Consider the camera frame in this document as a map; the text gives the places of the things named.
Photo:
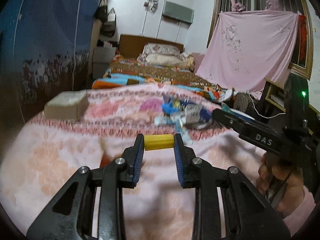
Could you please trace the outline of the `dark blue striped packet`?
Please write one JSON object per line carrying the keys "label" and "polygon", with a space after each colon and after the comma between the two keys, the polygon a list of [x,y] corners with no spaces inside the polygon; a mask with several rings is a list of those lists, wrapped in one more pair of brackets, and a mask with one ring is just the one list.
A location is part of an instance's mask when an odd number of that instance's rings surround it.
{"label": "dark blue striped packet", "polygon": [[202,107],[200,109],[200,117],[198,123],[200,124],[211,124],[213,122],[212,111]]}

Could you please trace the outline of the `grey printed small carton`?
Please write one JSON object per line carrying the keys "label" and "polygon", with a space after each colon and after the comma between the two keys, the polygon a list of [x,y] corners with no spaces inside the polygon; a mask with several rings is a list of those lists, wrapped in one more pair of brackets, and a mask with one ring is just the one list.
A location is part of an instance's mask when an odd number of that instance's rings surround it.
{"label": "grey printed small carton", "polygon": [[188,124],[196,124],[200,121],[200,111],[202,109],[202,106],[200,105],[186,105],[184,108],[184,116],[182,120],[186,125]]}

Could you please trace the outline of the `yellow cylinder block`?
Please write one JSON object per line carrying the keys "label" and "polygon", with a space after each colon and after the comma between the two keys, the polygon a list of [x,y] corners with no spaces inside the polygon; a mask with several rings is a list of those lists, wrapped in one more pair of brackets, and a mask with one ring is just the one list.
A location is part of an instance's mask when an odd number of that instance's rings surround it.
{"label": "yellow cylinder block", "polygon": [[173,147],[174,136],[172,134],[144,136],[144,149],[146,151],[163,150]]}

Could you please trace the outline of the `white toothpaste tube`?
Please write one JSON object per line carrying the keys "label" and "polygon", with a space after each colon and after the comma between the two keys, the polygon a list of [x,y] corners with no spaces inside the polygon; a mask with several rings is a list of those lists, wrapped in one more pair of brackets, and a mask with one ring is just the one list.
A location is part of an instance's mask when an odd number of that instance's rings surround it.
{"label": "white toothpaste tube", "polygon": [[180,113],[171,113],[170,115],[157,116],[154,118],[154,125],[185,125],[185,117]]}

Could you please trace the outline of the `blue wrapper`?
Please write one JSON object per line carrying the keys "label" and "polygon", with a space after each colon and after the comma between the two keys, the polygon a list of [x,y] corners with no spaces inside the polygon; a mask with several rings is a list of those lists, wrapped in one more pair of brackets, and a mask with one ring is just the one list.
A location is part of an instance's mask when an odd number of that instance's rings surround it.
{"label": "blue wrapper", "polygon": [[183,112],[188,104],[188,102],[185,100],[167,95],[163,96],[163,100],[164,102],[162,104],[162,110],[168,116]]}

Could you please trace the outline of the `wooden side shelf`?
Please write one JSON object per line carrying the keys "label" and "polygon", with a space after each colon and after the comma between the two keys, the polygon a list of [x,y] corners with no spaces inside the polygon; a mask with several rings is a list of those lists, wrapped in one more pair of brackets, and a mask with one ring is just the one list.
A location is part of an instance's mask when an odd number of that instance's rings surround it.
{"label": "wooden side shelf", "polygon": [[260,100],[263,103],[268,102],[272,104],[282,112],[286,112],[284,106],[284,98],[284,85],[265,78],[265,86]]}

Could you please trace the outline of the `pink floral quilt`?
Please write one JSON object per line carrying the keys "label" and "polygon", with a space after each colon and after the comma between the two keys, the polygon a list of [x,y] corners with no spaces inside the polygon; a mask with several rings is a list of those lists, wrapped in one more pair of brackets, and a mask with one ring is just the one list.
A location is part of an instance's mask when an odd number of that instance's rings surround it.
{"label": "pink floral quilt", "polygon": [[[78,122],[49,120],[43,113],[21,129],[1,163],[1,204],[21,233],[81,166],[98,168],[120,156],[136,135],[173,134],[155,126],[164,96],[176,96],[208,110],[217,104],[186,89],[153,84],[90,90]],[[125,189],[128,239],[190,239],[194,191],[181,188],[171,149],[144,153],[140,180]]]}

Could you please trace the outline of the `pink hanging sheet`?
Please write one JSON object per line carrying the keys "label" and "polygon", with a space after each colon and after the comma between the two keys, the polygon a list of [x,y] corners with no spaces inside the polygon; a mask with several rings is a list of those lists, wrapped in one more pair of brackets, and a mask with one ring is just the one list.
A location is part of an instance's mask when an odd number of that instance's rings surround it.
{"label": "pink hanging sheet", "polygon": [[222,12],[196,72],[223,88],[257,92],[265,81],[284,83],[299,15],[288,11]]}

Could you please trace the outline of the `beige cardboard box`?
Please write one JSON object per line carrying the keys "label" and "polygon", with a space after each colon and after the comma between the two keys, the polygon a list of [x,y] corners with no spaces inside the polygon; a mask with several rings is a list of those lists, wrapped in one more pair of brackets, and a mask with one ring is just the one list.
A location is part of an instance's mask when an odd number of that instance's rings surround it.
{"label": "beige cardboard box", "polygon": [[46,119],[72,120],[82,118],[89,106],[86,90],[61,92],[44,106]]}

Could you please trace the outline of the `white bedside drawer cabinet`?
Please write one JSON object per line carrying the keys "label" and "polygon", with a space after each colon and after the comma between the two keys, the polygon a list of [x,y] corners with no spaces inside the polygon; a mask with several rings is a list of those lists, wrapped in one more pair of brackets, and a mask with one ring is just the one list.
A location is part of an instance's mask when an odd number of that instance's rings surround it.
{"label": "white bedside drawer cabinet", "polygon": [[109,64],[111,60],[114,58],[116,54],[116,48],[105,48],[105,47],[96,47],[93,51],[93,79],[98,79],[102,77],[107,68],[109,67]]}

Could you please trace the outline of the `floral pillow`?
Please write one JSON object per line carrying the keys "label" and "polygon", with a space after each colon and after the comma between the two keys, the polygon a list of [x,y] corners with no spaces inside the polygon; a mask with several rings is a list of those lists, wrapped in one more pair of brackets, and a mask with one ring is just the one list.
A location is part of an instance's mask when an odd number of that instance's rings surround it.
{"label": "floral pillow", "polygon": [[137,61],[145,66],[176,67],[191,72],[195,69],[195,57],[192,54],[181,53],[176,46],[168,44],[146,44]]}

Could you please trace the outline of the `blue fabric wardrobe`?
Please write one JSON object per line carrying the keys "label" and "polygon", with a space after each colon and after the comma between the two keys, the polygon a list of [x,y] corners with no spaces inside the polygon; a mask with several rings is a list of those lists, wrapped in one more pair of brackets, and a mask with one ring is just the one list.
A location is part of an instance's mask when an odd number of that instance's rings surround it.
{"label": "blue fabric wardrobe", "polygon": [[98,0],[8,0],[1,11],[1,141],[63,91],[82,90]]}

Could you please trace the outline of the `black hanging handbag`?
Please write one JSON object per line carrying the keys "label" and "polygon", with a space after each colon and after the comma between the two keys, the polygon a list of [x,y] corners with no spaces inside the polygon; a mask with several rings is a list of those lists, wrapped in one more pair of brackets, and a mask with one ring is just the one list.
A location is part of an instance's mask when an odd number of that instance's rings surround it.
{"label": "black hanging handbag", "polygon": [[100,28],[101,35],[106,37],[114,37],[117,29],[117,15],[114,8],[108,10],[107,0],[99,1],[94,18],[102,23]]}

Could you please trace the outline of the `wooden window frame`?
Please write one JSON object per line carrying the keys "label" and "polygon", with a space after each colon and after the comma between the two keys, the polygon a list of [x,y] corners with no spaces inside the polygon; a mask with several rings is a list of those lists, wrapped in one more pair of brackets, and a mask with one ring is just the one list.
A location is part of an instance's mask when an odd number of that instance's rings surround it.
{"label": "wooden window frame", "polygon": [[[271,6],[271,0],[235,0],[241,3],[246,11],[265,10]],[[289,68],[291,72],[308,80],[311,78],[313,62],[313,34],[309,8],[306,0],[278,0],[282,11],[299,14],[296,45],[291,57]],[[210,26],[208,43],[221,12],[232,10],[232,0],[215,0],[212,23]]]}

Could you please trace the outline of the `grey-green wall panel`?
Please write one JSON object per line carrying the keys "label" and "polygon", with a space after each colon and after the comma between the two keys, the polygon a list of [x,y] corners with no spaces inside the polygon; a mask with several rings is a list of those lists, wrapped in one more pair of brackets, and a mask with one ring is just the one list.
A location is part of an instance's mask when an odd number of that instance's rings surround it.
{"label": "grey-green wall panel", "polygon": [[166,1],[162,10],[162,16],[192,24],[194,19],[194,11],[188,7],[184,7],[180,4]]}

